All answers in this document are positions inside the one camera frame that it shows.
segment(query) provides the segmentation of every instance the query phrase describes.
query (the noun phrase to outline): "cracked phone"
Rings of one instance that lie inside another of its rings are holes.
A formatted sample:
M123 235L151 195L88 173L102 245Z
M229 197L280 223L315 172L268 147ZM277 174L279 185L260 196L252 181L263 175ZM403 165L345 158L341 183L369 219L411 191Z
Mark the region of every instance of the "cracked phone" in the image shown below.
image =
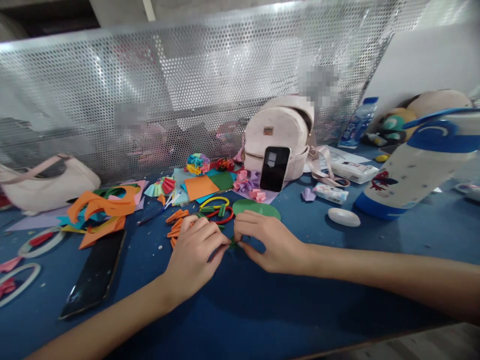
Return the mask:
M122 252L125 230L109 233L96 241L90 255L71 289L60 320L83 313L100 304L109 295L109 290Z
M260 189L275 193L282 191L290 160L289 147L268 146L265 149L260 175Z

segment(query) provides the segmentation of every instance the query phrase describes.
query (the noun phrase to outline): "metal mesh screen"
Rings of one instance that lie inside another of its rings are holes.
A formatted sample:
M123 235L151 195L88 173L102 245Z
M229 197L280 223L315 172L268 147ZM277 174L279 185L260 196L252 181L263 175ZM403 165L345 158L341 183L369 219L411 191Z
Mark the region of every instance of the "metal mesh screen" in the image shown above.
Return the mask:
M232 156L265 101L316 89L325 66L338 95L316 104L314 132L335 141L391 34L428 4L288 2L0 44L0 162L64 152L108 181L183 167L191 153Z

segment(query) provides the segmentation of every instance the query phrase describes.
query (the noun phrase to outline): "white soap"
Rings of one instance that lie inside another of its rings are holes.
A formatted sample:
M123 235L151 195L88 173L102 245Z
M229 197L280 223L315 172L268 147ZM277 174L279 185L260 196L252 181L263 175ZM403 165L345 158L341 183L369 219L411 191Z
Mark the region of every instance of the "white soap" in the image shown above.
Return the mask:
M357 216L357 214L348 210L332 207L328 209L328 217L340 225L345 225L352 228L360 226L360 218Z

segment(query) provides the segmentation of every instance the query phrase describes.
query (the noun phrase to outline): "water bottle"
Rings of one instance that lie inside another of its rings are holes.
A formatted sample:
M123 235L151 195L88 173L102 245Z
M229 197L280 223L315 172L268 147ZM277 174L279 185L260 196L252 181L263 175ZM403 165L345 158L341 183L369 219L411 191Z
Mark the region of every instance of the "water bottle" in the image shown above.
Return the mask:
M452 108L409 122L416 127L355 200L363 212L380 219L398 219L480 148L480 109Z
M367 97L352 116L338 142L339 148L355 149L365 130L369 127L377 109L378 97Z

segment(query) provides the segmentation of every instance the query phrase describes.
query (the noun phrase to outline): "plush doll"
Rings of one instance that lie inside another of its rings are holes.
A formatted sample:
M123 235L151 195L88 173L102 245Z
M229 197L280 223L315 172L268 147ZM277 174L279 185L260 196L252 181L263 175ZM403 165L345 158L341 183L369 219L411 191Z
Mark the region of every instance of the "plush doll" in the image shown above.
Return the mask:
M406 123L449 108L472 108L472 101L463 93L455 90L427 91L400 104L400 107L387 112L379 121L378 136L386 140L383 146L406 142L416 127L404 130ZM368 137L363 141L373 145Z

